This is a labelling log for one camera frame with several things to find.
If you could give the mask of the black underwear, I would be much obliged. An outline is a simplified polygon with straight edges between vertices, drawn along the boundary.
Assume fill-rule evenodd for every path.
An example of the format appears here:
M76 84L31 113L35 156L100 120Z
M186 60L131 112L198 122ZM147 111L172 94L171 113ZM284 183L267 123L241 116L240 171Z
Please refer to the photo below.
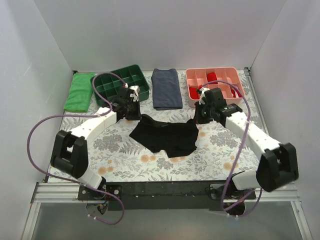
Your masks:
M199 130L192 119L187 122L156 121L142 114L130 137L150 150L158 153L164 150L169 158L185 157L196 149Z

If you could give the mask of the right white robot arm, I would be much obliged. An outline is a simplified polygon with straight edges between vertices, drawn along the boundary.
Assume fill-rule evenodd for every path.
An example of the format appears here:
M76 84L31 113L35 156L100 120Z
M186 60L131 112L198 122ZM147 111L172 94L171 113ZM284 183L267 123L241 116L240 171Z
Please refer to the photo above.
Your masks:
M246 113L235 103L227 104L219 88L197 90L200 99L195 103L197 124L215 121L244 140L259 160L256 170L233 173L225 183L227 195L237 199L245 190L261 188L272 192L299 178L296 148L282 144L248 121Z

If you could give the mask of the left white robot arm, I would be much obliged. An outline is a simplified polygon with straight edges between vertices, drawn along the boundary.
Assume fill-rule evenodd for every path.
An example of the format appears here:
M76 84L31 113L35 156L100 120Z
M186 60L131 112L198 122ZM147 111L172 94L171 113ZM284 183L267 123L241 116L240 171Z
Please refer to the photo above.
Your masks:
M127 119L136 121L141 118L140 88L137 85L121 86L108 106L100 107L96 117L90 118L70 131L57 133L50 159L52 167L69 174L80 183L89 186L89 194L95 200L106 196L106 180L89 167L88 144L93 142L104 130Z

